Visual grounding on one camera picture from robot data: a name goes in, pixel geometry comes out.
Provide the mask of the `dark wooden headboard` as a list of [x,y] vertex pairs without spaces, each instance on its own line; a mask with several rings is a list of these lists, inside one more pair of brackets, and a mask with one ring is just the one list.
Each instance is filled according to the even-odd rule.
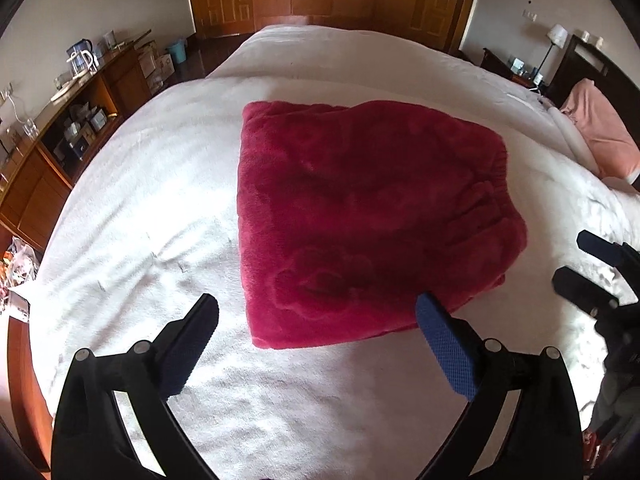
[[573,35],[556,70],[546,97],[556,105],[583,79],[591,80],[623,117],[639,104],[637,85],[602,51]]

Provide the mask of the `electric kettle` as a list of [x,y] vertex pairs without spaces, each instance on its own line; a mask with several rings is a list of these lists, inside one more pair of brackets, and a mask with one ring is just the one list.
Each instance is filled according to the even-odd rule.
[[95,73],[98,70],[98,62],[93,53],[93,44],[89,39],[81,39],[66,50],[66,62],[75,78],[85,73]]

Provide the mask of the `white pillow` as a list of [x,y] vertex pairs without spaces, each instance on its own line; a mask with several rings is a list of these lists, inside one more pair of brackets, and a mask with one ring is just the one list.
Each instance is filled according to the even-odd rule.
[[565,143],[573,154],[574,161],[599,177],[600,170],[596,160],[574,122],[555,106],[550,106],[547,112],[562,133]]

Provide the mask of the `white bedside lamp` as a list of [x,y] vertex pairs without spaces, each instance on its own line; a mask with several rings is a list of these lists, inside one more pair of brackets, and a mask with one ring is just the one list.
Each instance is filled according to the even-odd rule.
[[554,49],[562,50],[564,48],[566,40],[568,38],[568,31],[563,25],[554,24],[547,29],[544,36],[548,41],[548,47],[546,53],[544,54],[544,57],[537,65],[536,75],[534,76],[534,84],[536,84],[536,86],[540,86],[544,81],[544,66],[547,63],[549,55],[553,52]]

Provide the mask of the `red fleece pants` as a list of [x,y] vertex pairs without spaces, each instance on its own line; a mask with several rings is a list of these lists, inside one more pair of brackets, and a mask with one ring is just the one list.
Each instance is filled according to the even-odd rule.
[[527,244],[502,137],[418,104],[259,101],[243,110],[241,282],[263,349],[416,326],[500,286]]

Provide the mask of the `pink pillow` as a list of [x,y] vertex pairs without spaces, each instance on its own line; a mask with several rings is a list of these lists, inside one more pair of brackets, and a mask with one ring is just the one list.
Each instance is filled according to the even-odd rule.
[[600,178],[633,184],[639,177],[639,148],[611,102],[590,79],[570,90],[560,108],[580,133]]

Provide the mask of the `dark wooden nightstand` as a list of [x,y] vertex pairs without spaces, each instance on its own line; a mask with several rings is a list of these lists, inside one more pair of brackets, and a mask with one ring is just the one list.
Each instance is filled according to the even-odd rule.
[[537,86],[533,81],[514,73],[514,71],[506,65],[506,62],[503,62],[501,58],[498,58],[498,56],[488,48],[483,49],[483,58],[482,62],[480,62],[480,67],[483,70],[487,70],[489,73],[496,74],[506,80],[515,82],[528,90],[537,89]]

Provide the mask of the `wooden side cabinet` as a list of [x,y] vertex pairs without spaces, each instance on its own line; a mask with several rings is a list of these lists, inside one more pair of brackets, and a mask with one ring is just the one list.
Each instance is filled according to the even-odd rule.
[[[56,102],[48,104],[35,120],[38,136],[26,136],[1,170],[1,227],[40,252],[46,249],[70,191],[94,156],[116,130],[151,99],[140,66],[137,43],[129,40],[107,53],[98,71],[88,74]],[[93,131],[67,140],[64,130],[81,107],[104,120],[101,127],[90,119],[80,125]]]

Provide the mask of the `blue waste bin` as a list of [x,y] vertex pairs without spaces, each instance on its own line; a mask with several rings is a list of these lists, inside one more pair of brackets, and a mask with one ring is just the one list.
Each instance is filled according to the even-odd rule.
[[174,41],[166,47],[166,50],[175,64],[180,65],[186,62],[186,40],[183,38]]

